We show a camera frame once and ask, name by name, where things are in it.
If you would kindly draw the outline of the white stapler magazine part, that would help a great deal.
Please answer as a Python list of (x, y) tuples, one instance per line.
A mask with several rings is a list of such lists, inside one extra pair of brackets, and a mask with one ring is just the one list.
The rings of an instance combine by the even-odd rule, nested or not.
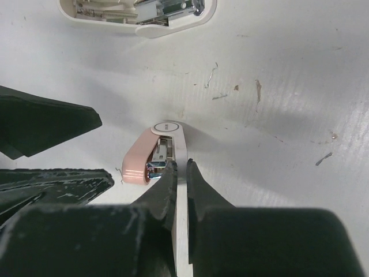
[(217, 1), (59, 0), (61, 14), (74, 26), (159, 38), (208, 22)]

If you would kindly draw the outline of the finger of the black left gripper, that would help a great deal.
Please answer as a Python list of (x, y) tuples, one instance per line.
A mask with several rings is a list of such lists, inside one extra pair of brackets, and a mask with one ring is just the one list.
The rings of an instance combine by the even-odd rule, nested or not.
[(2, 169), (1, 227), (32, 204), (87, 204), (113, 185), (103, 169)]
[(91, 107), (1, 86), (1, 153), (31, 157), (102, 126)]

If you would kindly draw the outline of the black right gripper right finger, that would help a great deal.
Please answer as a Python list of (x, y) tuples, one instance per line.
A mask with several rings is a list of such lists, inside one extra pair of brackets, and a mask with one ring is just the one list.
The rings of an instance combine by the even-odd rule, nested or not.
[(339, 218), (325, 209), (236, 207), (187, 162), (194, 276), (363, 276)]

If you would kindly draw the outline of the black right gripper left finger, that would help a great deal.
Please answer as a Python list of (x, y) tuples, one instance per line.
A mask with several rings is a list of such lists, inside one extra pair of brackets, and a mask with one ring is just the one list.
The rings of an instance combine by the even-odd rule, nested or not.
[(1, 227), (2, 276), (161, 276), (143, 205), (32, 204)]

